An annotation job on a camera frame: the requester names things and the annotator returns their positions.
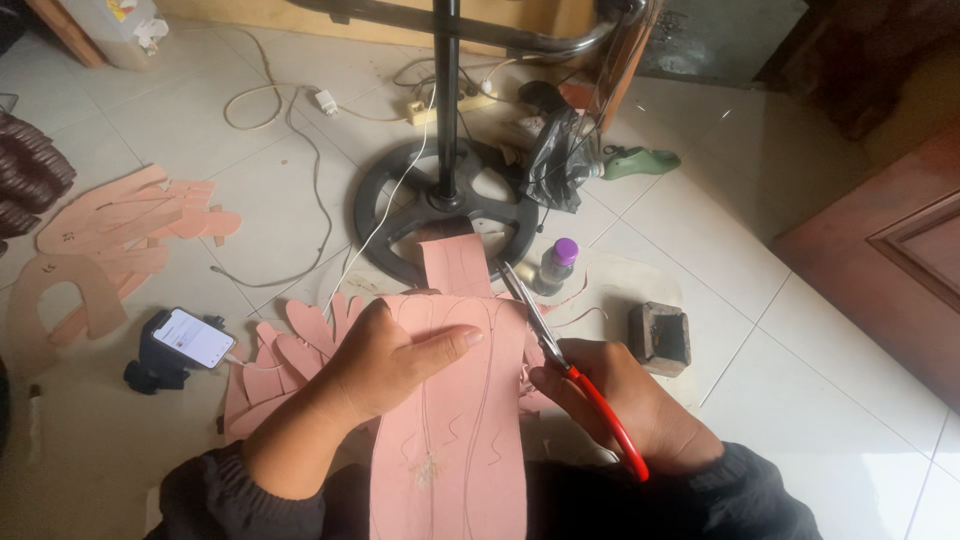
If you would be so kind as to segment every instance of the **plastic bottle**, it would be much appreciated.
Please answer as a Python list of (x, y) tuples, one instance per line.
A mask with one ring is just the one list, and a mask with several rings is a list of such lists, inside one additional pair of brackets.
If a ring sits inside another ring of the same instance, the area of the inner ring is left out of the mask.
[(579, 253), (580, 248), (573, 240), (557, 240), (553, 247), (543, 254), (540, 268), (534, 275), (533, 289), (542, 296), (553, 296), (560, 292), (564, 280), (573, 274), (573, 263)]
[(104, 53), (122, 69), (150, 71), (162, 60), (169, 27), (153, 0), (60, 0)]

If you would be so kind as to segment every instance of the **phone holder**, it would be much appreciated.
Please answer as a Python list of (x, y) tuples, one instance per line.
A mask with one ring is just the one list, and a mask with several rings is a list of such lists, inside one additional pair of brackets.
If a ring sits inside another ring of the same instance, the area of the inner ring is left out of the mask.
[[(160, 345), (153, 339), (170, 309), (161, 309), (143, 325), (140, 331), (139, 359), (131, 360), (123, 372), (123, 380), (136, 392), (153, 396), (157, 390), (182, 390), (190, 377), (187, 368), (197, 367), (197, 362)], [(217, 330), (224, 329), (224, 318), (205, 315), (203, 321)]]

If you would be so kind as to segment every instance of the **phone screen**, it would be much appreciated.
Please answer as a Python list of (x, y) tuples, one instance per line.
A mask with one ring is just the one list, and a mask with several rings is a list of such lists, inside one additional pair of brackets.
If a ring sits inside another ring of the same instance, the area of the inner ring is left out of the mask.
[(175, 351), (213, 368), (233, 345), (233, 337), (183, 311), (174, 309), (164, 325), (154, 330), (154, 339)]

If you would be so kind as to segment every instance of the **scissor blade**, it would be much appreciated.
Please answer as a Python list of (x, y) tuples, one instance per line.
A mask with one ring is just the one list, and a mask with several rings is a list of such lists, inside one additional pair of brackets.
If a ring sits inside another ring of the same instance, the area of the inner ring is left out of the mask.
[(514, 269), (510, 267), (509, 263), (499, 262), (499, 264), (500, 273), (503, 275), (503, 282), (506, 283), (511, 294), (515, 297), (518, 296), (519, 298), (517, 299), (527, 306), (528, 322), (534, 329), (534, 334), (541, 342), (543, 348), (546, 349), (547, 354), (560, 363), (564, 369), (570, 369), (570, 365), (566, 363), (564, 359), (564, 354), (560, 352), (557, 340), (553, 337), (553, 332), (550, 331), (550, 327), (547, 326), (546, 321), (543, 320), (543, 315), (540, 313), (540, 310), (537, 309), (537, 303), (534, 302), (530, 290), (527, 289), (527, 286), (516, 276)]

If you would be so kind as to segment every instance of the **metal frame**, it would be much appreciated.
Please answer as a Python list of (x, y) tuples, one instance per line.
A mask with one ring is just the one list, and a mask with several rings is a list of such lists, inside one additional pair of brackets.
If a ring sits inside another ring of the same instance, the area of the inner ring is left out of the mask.
[[(459, 0), (444, 2), (435, 0), (432, 12), (377, 0), (287, 1), (314, 12), (329, 13), (333, 22), (341, 24), (348, 24), (350, 19), (355, 18), (503, 47), (514, 53), (556, 58), (575, 57), (586, 53), (607, 37), (621, 15), (626, 17), (624, 24), (630, 24), (646, 6), (646, 0), (596, 0), (594, 10), (597, 14), (597, 25), (592, 30), (577, 37), (553, 37), (490, 22), (460, 18)], [(453, 16), (449, 16), (451, 11), (455, 12)]]
[[(353, 203), (354, 225), (357, 236), (367, 241), (367, 257), (394, 279), (419, 287), (427, 286), (423, 271), (396, 255), (391, 246), (429, 223), (463, 215), (470, 219), (488, 218), (511, 227), (514, 236), (499, 254), (511, 264), (523, 258), (537, 232), (539, 207), (520, 191), (523, 170), (518, 166), (508, 167), (501, 153), (486, 144), (466, 139), (460, 139), (458, 144), (460, 39), (504, 47), (515, 57), (524, 53), (572, 57), (598, 45), (618, 21), (633, 21), (646, 6), (646, 0), (596, 0), (598, 23), (590, 32), (580, 37), (551, 37), (461, 18), (460, 0), (433, 0), (433, 11), (376, 0), (288, 1), (308, 10), (329, 13), (337, 23), (349, 24), (351, 18), (357, 18), (434, 35), (433, 99), (437, 105), (437, 136), (426, 140), (422, 156), (438, 157), (439, 181), (434, 182), (417, 167), (411, 167), (421, 143), (405, 144), (378, 161), (367, 173)], [(473, 189), (473, 180), (487, 167), (507, 181), (516, 197), (515, 203), (489, 199)], [(416, 199), (411, 205), (390, 213), (378, 229), (377, 198), (384, 185), (389, 180), (400, 180), (404, 171), (408, 172), (403, 185), (416, 192)], [(496, 275), (495, 268), (488, 270), (492, 276)]]

